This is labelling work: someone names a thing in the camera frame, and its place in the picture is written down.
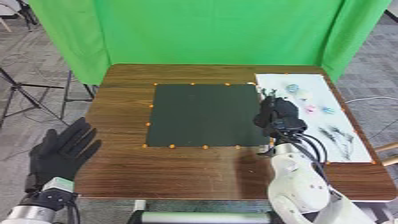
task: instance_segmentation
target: wooden table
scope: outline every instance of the wooden table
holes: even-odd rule
[[[77,178],[77,192],[91,198],[267,199],[274,172],[254,148],[143,148],[155,94],[162,84],[244,84],[254,73],[326,74],[310,66],[114,65],[87,120],[103,147]],[[377,164],[331,164],[334,188],[352,200],[391,200],[397,188],[349,107],[329,81]]]

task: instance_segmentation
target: black glove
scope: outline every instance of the black glove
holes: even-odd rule
[[[258,127],[267,128],[272,121],[272,113],[276,115],[274,119],[286,117],[299,118],[299,109],[295,104],[286,101],[281,97],[267,97],[262,101],[260,114],[254,117],[254,124]]]
[[[25,192],[41,191],[54,177],[75,179],[79,169],[93,157],[102,141],[96,140],[96,129],[80,118],[61,135],[50,129],[41,144],[31,151],[31,174],[27,177]]]
[[[308,125],[299,119],[299,108],[281,97],[269,96],[262,101],[254,124],[263,128],[263,136],[278,139],[281,138],[281,132],[302,133],[306,131]]]

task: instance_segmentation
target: green backdrop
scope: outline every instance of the green backdrop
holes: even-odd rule
[[[391,0],[31,0],[79,80],[118,63],[318,65],[336,81]]]

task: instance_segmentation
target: floor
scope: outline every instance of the floor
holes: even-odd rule
[[[59,55],[47,33],[38,27],[27,32],[22,20],[7,20],[13,33],[0,26],[0,66],[18,81],[48,85],[64,85],[68,66]],[[0,112],[6,106],[7,83],[0,82]],[[338,82],[338,88],[347,100],[374,96],[398,97],[398,23],[382,17],[368,41],[347,68],[345,76]],[[43,90],[29,88],[31,93],[39,96]],[[84,98],[87,92],[82,84],[75,81],[71,97]],[[47,105],[54,111],[61,110],[63,90],[52,90],[47,97]],[[398,141],[398,122],[382,131],[398,117],[398,101],[372,100],[349,104],[366,136],[374,146]],[[27,108],[29,103],[20,95],[15,98],[13,111]],[[84,116],[89,103],[68,104],[66,121],[71,122]],[[11,207],[23,197],[23,183],[29,172],[27,152],[38,144],[48,128],[63,130],[64,125],[41,111],[7,118],[0,132],[0,220],[7,216]],[[384,158],[397,152],[381,153]],[[398,165],[388,167],[391,178],[398,184]],[[84,223],[125,224],[132,213],[134,200],[80,200]],[[398,201],[389,203],[391,212],[398,217]],[[265,201],[151,201],[153,211],[269,211]]]

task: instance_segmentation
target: white paper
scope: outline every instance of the white paper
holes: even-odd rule
[[[329,162],[372,162],[368,149],[356,133],[349,117],[342,110],[324,76],[320,74],[258,74],[256,78],[258,86],[267,89],[267,93],[272,91],[272,89],[276,89],[278,97],[288,97],[286,100],[290,100],[299,107],[299,117],[308,124],[306,134],[313,135],[326,145]],[[297,94],[292,94],[286,90],[286,86],[290,84],[299,85]],[[308,92],[308,94],[304,94],[310,96],[308,101],[299,99],[302,92]],[[310,114],[306,111],[308,105],[317,107],[317,112],[313,114]],[[334,109],[334,114],[327,114],[322,111],[324,107]],[[347,140],[349,138],[331,130],[333,127],[338,128],[347,136],[354,137],[352,142]],[[320,128],[324,128],[329,133],[334,133],[333,136],[336,137],[336,142],[331,140],[326,134],[322,134]]]

